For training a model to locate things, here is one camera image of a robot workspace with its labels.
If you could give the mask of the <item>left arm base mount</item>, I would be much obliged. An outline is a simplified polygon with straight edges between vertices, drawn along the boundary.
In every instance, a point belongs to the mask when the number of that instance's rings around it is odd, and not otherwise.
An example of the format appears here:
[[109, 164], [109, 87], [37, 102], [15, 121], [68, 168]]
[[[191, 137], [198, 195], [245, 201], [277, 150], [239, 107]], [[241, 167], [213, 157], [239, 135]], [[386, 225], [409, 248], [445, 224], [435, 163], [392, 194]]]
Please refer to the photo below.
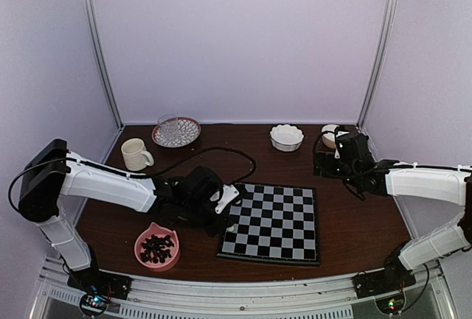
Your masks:
[[114, 273], [99, 271], [98, 274], [90, 276], [89, 274], [79, 275], [73, 272], [69, 275], [67, 285], [105, 299], [126, 300], [131, 289], [131, 282], [131, 277]]

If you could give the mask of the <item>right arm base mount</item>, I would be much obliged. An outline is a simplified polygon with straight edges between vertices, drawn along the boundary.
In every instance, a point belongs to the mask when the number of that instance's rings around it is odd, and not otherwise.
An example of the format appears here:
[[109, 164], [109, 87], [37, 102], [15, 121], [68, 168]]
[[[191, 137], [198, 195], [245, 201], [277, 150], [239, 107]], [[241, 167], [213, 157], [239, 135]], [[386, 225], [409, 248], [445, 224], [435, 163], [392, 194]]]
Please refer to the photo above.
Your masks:
[[400, 279], [388, 279], [385, 270], [358, 273], [352, 277], [352, 281], [358, 299], [399, 291], [416, 284], [416, 278], [411, 273]]

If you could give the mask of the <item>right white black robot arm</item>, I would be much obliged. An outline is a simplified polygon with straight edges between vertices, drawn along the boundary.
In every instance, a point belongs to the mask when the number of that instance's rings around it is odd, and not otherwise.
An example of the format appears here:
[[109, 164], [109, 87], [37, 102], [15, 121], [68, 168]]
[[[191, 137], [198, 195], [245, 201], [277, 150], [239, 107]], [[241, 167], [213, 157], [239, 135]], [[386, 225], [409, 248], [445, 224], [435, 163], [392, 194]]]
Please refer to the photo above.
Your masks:
[[378, 274], [383, 290], [394, 290], [411, 270], [432, 260], [471, 250], [471, 169], [423, 166], [396, 160], [375, 162], [371, 156], [349, 160], [342, 153], [315, 152], [314, 173], [342, 182], [359, 200], [416, 198], [454, 205], [459, 213], [427, 234], [398, 246]]

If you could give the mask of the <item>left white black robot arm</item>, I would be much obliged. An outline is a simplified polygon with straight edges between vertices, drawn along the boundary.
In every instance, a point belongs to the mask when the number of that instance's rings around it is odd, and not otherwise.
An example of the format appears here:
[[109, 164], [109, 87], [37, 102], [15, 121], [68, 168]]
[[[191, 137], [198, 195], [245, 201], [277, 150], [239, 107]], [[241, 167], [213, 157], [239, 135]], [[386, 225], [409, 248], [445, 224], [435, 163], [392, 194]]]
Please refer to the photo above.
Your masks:
[[41, 229], [89, 292], [101, 291], [106, 277], [91, 246], [63, 216], [61, 195], [124, 206], [153, 216], [160, 225], [186, 222], [209, 236], [231, 226], [227, 209], [240, 195], [207, 167], [197, 166], [188, 176], [171, 179], [136, 174], [84, 159], [68, 150], [62, 139], [49, 143], [16, 179], [21, 181], [20, 196], [11, 206]]

